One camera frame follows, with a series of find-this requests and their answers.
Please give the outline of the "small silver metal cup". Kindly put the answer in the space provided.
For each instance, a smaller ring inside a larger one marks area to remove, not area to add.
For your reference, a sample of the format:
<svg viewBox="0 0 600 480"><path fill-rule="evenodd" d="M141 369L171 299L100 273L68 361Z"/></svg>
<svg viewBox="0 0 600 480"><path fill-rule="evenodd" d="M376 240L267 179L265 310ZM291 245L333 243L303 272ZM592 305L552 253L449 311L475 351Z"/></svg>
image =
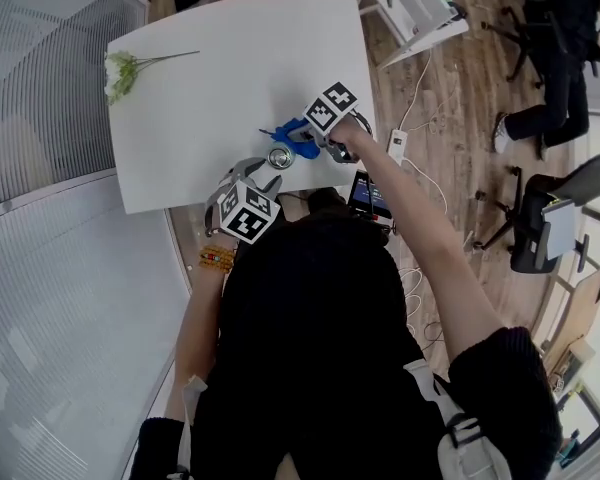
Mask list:
<svg viewBox="0 0 600 480"><path fill-rule="evenodd" d="M286 170L291 167L295 161L295 152L285 143L274 142L266 155L268 164L277 170Z"/></svg>

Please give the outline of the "person's left forearm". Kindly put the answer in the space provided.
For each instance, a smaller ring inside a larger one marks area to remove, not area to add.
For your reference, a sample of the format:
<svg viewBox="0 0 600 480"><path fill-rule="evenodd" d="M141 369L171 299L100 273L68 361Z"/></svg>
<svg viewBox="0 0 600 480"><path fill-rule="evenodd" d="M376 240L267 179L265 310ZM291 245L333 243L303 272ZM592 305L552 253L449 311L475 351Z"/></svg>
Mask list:
<svg viewBox="0 0 600 480"><path fill-rule="evenodd" d="M183 388L192 377L206 381L214 366L224 281L225 273L219 269L195 269L191 298L175 345L174 381L166 418L184 422Z"/></svg>

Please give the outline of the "blue cloth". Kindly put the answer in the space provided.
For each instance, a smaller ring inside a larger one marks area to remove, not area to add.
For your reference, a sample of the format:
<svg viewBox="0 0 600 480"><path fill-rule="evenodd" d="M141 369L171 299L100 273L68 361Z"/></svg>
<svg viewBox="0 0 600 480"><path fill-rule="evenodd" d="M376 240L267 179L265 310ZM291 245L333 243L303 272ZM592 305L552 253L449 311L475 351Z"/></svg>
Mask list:
<svg viewBox="0 0 600 480"><path fill-rule="evenodd" d="M314 129L306 118L292 118L276 127L273 132L264 129L260 129L260 132L269 135L274 142L284 144L296 156L313 160L320 155L320 148L313 135Z"/></svg>

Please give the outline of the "black waist-mounted screen device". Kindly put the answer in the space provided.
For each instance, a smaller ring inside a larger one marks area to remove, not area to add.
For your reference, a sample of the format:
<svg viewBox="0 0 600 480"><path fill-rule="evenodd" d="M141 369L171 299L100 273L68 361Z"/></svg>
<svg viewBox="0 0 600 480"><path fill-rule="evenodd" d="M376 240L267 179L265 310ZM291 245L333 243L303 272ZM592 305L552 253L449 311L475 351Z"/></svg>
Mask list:
<svg viewBox="0 0 600 480"><path fill-rule="evenodd" d="M352 214L376 224L388 236L393 232L393 216L382 194L366 171L358 170L348 198Z"/></svg>

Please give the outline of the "grey pad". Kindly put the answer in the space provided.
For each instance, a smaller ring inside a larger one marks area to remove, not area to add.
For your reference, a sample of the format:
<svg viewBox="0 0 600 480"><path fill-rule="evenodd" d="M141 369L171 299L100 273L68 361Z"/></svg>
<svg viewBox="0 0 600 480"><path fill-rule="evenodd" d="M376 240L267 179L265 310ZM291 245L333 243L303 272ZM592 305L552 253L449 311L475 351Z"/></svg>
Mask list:
<svg viewBox="0 0 600 480"><path fill-rule="evenodd" d="M576 242L576 207L572 200L561 200L542 210L544 223L550 225L546 257L553 260L572 250Z"/></svg>

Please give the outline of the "ribbed glass partition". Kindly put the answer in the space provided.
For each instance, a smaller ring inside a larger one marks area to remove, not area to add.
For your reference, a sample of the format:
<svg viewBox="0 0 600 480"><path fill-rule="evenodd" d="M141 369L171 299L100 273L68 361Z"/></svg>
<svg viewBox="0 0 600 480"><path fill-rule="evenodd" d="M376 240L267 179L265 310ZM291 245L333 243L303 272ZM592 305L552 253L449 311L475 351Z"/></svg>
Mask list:
<svg viewBox="0 0 600 480"><path fill-rule="evenodd" d="M114 165L108 44L139 0L0 0L0 204Z"/></svg>

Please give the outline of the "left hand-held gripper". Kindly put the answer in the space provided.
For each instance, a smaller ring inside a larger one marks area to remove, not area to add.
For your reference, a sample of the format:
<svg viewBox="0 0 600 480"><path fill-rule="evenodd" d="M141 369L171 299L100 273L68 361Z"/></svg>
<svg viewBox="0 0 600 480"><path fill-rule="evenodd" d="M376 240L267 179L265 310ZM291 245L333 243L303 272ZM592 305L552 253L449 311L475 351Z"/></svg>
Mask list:
<svg viewBox="0 0 600 480"><path fill-rule="evenodd" d="M262 167L261 157L241 160L205 204L204 226L208 237L224 233L254 244L274 223L280 211L275 202L282 177L275 176L264 188L249 178Z"/></svg>

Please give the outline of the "black office chair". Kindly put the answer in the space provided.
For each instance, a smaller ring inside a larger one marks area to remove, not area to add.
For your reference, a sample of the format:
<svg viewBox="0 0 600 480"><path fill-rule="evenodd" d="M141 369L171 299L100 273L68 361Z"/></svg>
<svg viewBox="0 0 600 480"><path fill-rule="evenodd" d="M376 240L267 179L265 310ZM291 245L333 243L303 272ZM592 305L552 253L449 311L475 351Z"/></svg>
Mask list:
<svg viewBox="0 0 600 480"><path fill-rule="evenodd" d="M563 67L578 76L585 63L600 63L600 0L525 0L522 11L519 18L512 7L501 9L511 17L515 33L481 23L482 29L519 46L519 57L507 81L516 80L526 60L539 75L537 88L545 84L551 68Z"/></svg>
<svg viewBox="0 0 600 480"><path fill-rule="evenodd" d="M475 193L476 200L488 202L500 209L505 215L505 223L486 242L475 241L473 248L485 251L508 232L512 232L514 242L508 247L511 269L523 274L549 273L564 254L553 260L547 259L550 225L544 223L542 210L552 203L572 200L577 211L600 197L600 154L561 178L536 174L524 180L520 167L508 166L506 170L516 178L514 203L507 206L484 191L478 190ZM579 270L584 269L588 247L588 237L581 240L576 238L575 246L570 250L580 256Z"/></svg>

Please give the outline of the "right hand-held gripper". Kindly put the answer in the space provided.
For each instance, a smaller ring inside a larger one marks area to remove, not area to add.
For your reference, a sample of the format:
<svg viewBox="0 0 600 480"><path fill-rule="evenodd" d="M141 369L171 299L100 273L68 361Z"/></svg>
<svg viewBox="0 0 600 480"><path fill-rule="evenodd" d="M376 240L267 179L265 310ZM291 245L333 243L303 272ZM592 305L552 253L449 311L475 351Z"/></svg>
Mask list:
<svg viewBox="0 0 600 480"><path fill-rule="evenodd" d="M341 164L357 163L342 143L334 142L329 134L333 128L358 106L358 98L341 82L318 95L303 111L306 120L290 120L281 126L281 134L289 137L294 149L325 149L329 155Z"/></svg>

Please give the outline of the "white artificial flowers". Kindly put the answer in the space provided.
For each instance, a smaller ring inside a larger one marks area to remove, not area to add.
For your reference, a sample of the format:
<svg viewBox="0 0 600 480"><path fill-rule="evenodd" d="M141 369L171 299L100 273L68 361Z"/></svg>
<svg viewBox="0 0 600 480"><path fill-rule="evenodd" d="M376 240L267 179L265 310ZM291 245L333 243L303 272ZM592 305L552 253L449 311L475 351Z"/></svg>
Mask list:
<svg viewBox="0 0 600 480"><path fill-rule="evenodd" d="M139 74L148 67L165 60L196 55L198 53L199 50L193 50L149 58L140 58L128 51L106 53L104 57L106 72L104 93L108 105L112 106L122 97L126 96L132 90Z"/></svg>

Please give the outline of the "white power strip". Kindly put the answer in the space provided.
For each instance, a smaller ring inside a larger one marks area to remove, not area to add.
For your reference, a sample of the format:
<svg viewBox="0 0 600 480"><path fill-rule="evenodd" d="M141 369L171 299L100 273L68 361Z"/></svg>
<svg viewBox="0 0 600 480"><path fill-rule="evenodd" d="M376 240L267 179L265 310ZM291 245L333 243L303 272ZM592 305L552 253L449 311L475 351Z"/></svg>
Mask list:
<svg viewBox="0 0 600 480"><path fill-rule="evenodd" d="M405 131L401 129L391 131L387 153L398 165L404 161L407 139L408 134Z"/></svg>

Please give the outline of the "person's black sweater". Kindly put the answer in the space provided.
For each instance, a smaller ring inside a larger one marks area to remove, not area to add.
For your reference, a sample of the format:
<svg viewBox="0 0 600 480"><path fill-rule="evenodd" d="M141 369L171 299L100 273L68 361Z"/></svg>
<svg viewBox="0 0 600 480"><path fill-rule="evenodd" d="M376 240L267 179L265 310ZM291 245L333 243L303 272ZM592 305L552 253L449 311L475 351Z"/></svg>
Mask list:
<svg viewBox="0 0 600 480"><path fill-rule="evenodd" d="M442 480L438 407L403 369L423 358L377 225L334 191L239 250L225 273L215 363L191 428L193 480ZM527 330L450 360L442 383L501 451L512 480L545 480L561 427Z"/></svg>

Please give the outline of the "person's right forearm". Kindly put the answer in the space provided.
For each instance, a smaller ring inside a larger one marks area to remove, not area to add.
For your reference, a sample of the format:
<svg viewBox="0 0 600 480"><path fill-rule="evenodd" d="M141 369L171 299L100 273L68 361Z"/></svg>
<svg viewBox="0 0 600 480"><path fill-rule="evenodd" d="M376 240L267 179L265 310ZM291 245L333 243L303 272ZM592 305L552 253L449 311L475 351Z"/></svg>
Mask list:
<svg viewBox="0 0 600 480"><path fill-rule="evenodd" d="M397 230L432 289L448 357L455 360L503 323L474 275L462 243L444 212L352 117L330 133L357 155L378 187Z"/></svg>

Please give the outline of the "wooden desk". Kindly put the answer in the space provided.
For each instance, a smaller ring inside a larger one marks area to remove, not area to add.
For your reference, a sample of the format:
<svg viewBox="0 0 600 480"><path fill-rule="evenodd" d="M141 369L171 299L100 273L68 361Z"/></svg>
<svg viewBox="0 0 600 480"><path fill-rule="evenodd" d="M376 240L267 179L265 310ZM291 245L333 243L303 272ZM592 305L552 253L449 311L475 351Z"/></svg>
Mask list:
<svg viewBox="0 0 600 480"><path fill-rule="evenodd" d="M557 283L569 297L544 353L543 362L548 375L558 369L559 362L569 347L585 337L594 323L600 304L600 301L596 302L600 287L600 268L576 285L569 284L560 276L557 277Z"/></svg>

